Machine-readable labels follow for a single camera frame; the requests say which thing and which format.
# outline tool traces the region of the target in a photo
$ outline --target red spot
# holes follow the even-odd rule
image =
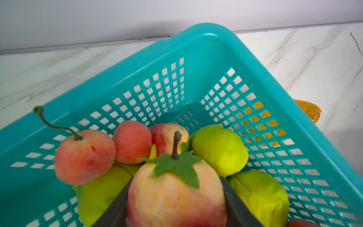
[[[87,162],[87,165],[88,165],[88,166],[93,166],[93,165],[94,165],[94,161],[93,161],[93,160],[89,160],[89,161]]]

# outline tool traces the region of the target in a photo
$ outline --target black line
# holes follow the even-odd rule
[[[358,46],[358,43],[357,43],[357,41],[355,40],[355,38],[354,38],[353,34],[352,34],[352,33],[350,33],[350,35],[351,35],[351,36],[352,36],[352,38],[354,39],[354,42],[355,42],[355,44],[357,45],[358,50],[359,50],[360,54],[361,54],[361,55],[362,55],[362,57],[363,57],[362,51],[360,50],[360,48],[359,48],[359,46]]]

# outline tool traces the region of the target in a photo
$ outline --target curved stem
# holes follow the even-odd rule
[[[174,160],[178,160],[179,156],[178,156],[178,144],[179,141],[181,140],[182,135],[179,131],[176,131],[174,133],[174,144],[173,144],[173,153],[171,153],[171,158]]]
[[[82,140],[83,137],[78,135],[75,131],[71,130],[70,128],[68,127],[60,127],[60,126],[55,126],[55,125],[52,125],[50,124],[44,117],[43,117],[43,114],[44,114],[44,108],[42,106],[36,106],[33,108],[33,112],[38,115],[38,117],[40,118],[40,120],[48,127],[52,128],[52,129],[63,129],[63,130],[68,130],[70,131],[73,135],[74,135],[74,139],[75,140]]]

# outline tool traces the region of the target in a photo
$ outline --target gray wall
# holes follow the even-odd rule
[[[0,0],[0,50],[363,21],[363,0]]]

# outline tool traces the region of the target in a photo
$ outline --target green fruit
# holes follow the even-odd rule
[[[228,179],[237,195],[265,227],[287,226],[289,197],[275,178],[265,172],[251,170],[236,173]]]
[[[220,125],[209,125],[199,129],[192,138],[194,155],[205,161],[226,177],[235,174],[246,165],[248,151],[241,137]]]
[[[87,184],[72,186],[78,195],[78,214],[84,226],[92,226],[101,217],[140,166],[114,163],[107,172]]]

